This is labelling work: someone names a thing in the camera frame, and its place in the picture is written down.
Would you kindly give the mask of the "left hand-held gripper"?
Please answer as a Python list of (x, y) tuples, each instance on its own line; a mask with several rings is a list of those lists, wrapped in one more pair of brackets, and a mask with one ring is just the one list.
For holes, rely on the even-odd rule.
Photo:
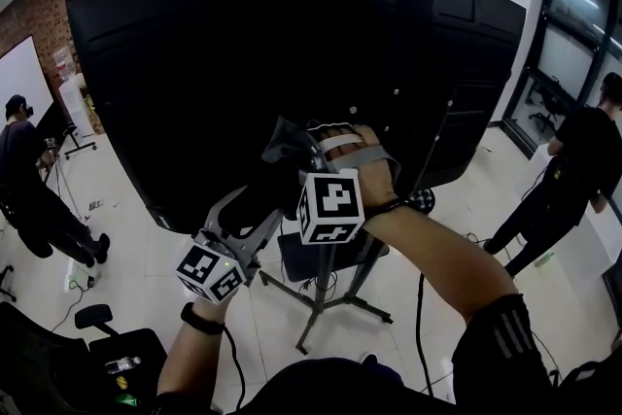
[(210, 209), (203, 228), (187, 242), (176, 275), (191, 292), (219, 304), (240, 286), (249, 286), (260, 269), (263, 250), (282, 221), (280, 208), (257, 226), (243, 229), (236, 237), (220, 222), (223, 211), (247, 187), (231, 191)]

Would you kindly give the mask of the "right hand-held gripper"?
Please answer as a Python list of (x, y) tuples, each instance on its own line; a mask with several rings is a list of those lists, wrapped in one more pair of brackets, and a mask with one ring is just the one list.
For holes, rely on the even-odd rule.
[(347, 123), (320, 125), (300, 139), (298, 168), (302, 192), (296, 208), (301, 243), (335, 245), (350, 242), (363, 225), (363, 206), (354, 167), (337, 166), (327, 153), (363, 139)]

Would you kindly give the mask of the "grey cloth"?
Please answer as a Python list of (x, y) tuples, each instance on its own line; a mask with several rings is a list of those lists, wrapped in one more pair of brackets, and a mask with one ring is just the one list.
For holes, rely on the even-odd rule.
[(306, 129), (280, 116), (261, 154), (261, 159), (270, 164), (285, 161), (298, 167), (301, 138), (313, 137)]

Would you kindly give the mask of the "black TV stand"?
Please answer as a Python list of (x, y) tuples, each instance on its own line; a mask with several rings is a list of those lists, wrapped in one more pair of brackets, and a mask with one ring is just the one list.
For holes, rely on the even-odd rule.
[[(400, 136), (397, 151), (401, 171), (397, 175), (397, 193), (407, 198), (416, 190), (435, 147), (437, 136), (446, 122), (451, 90), (435, 90), (432, 84), (432, 8), (434, 0), (396, 0), (393, 48), (390, 79), (394, 96), (400, 100), (389, 105), (390, 117), (397, 119), (381, 137), (395, 133)], [(318, 275), (315, 280), (315, 296), (302, 294), (286, 284), (275, 280), (265, 272), (259, 277), (267, 286), (275, 286), (311, 309), (311, 315), (295, 348), (306, 355), (304, 342), (317, 318), (326, 310), (341, 304), (351, 304), (367, 311), (390, 324), (391, 315), (375, 308), (357, 297), (365, 279), (375, 263), (389, 253), (389, 247), (362, 232), (355, 238), (359, 243), (363, 260), (356, 268), (347, 292), (334, 299), (327, 299), (330, 278), (334, 274), (336, 246), (322, 246), (318, 255)]]

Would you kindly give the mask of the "person's right forearm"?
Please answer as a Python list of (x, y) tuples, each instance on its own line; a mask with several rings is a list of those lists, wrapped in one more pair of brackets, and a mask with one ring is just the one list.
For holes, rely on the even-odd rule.
[(493, 256), (400, 199), (364, 210), (365, 231), (406, 257), (466, 321), (496, 300), (518, 293)]

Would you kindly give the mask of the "person's left forearm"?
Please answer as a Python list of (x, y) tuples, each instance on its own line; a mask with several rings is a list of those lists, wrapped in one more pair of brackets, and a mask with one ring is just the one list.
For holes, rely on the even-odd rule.
[(183, 322), (159, 375), (157, 393), (178, 393), (207, 404), (216, 386), (222, 336)]

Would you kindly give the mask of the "whiteboard on black stand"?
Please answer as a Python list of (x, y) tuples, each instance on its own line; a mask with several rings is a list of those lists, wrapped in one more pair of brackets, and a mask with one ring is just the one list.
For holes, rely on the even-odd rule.
[(53, 139), (66, 158), (83, 150), (97, 149), (95, 135), (81, 134), (71, 122), (58, 90), (52, 90), (31, 36), (0, 56), (0, 127), (6, 123), (5, 104), (15, 94), (23, 96), (33, 108), (30, 121), (39, 134)]

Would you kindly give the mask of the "person's right hand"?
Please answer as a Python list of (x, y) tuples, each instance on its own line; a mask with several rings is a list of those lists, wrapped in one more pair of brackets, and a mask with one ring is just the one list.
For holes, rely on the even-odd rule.
[(365, 209), (394, 201), (397, 196), (388, 161), (377, 156), (381, 144), (375, 132), (366, 125), (324, 126), (314, 131), (325, 157), (337, 169), (356, 168)]

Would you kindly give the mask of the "black wristband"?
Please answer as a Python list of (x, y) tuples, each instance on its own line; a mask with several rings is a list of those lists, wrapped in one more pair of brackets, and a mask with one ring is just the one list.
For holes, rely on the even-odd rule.
[(225, 332), (225, 324), (208, 321), (197, 315), (193, 309), (193, 304), (185, 304), (181, 312), (181, 319), (193, 329), (199, 330), (207, 335), (222, 335)]

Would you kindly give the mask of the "checkered round stool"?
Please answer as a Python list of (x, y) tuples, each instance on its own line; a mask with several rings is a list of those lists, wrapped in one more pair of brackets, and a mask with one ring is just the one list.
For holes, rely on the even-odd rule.
[(416, 190), (409, 195), (408, 199), (413, 208), (424, 215), (429, 215), (435, 206), (435, 195), (432, 189)]

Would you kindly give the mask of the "large black TV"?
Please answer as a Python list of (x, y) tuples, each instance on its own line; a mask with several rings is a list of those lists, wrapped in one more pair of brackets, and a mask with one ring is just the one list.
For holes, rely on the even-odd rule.
[(369, 125), (408, 195), (460, 177), (518, 50), (510, 0), (69, 0), (95, 110), (161, 227), (198, 231), (277, 120)]

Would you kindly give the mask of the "black power adapter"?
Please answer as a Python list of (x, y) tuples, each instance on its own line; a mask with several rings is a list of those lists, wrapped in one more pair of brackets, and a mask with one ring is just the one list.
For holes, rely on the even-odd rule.
[(64, 291), (70, 292), (78, 290), (81, 292), (87, 292), (92, 289), (96, 284), (96, 278), (88, 274), (70, 274), (66, 278), (64, 285)]

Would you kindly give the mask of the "clear water bottle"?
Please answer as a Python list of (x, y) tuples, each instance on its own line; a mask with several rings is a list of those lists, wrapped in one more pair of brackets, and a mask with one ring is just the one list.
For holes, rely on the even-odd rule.
[(117, 375), (134, 369), (141, 362), (142, 360), (139, 357), (123, 357), (121, 359), (105, 363), (105, 368), (109, 375)]

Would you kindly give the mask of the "white cabinet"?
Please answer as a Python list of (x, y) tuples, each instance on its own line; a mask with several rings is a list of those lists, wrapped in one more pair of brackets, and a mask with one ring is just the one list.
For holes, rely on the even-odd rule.
[(82, 89), (86, 87), (84, 75), (76, 73), (62, 83), (58, 92), (71, 119), (84, 137), (95, 135), (89, 118), (89, 107), (83, 97)]

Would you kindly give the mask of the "person's dark clothing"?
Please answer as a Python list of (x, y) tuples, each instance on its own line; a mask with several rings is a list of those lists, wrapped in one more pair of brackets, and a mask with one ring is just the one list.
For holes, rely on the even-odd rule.
[(228, 415), (529, 415), (554, 395), (519, 294), (474, 314), (452, 363), (452, 402), (406, 387), (382, 364), (329, 358), (287, 366)]

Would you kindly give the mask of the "black office chair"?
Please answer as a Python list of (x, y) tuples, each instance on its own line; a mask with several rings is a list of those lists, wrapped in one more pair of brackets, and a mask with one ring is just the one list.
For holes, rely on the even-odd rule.
[(557, 117), (565, 116), (567, 114), (567, 108), (563, 103), (559, 102), (554, 95), (548, 93), (543, 93), (541, 95), (541, 107), (545, 112), (530, 114), (529, 119), (539, 122), (538, 128), (540, 132), (544, 132), (546, 129), (555, 131)]
[[(106, 304), (90, 305), (76, 314), (78, 329), (96, 328), (106, 336), (86, 343), (47, 330), (8, 302), (0, 303), (0, 392), (22, 415), (148, 415), (166, 352), (151, 329), (118, 333)], [(134, 369), (109, 375), (105, 363), (139, 357)], [(116, 378), (128, 383), (121, 390)], [(115, 402), (131, 394), (137, 407)]]

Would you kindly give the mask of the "black framed glass door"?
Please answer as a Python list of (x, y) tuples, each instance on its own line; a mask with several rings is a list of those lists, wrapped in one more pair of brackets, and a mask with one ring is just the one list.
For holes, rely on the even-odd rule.
[(539, 131), (529, 115), (544, 113), (541, 95), (548, 93), (567, 108), (595, 107), (605, 75), (622, 75), (622, 0), (541, 0), (536, 29), (503, 114), (501, 128), (527, 157), (553, 137)]

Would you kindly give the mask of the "black flat panel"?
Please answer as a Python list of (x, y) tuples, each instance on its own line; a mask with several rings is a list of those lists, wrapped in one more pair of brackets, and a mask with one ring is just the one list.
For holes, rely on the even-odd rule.
[(616, 263), (603, 274), (618, 324), (622, 327), (622, 251)]

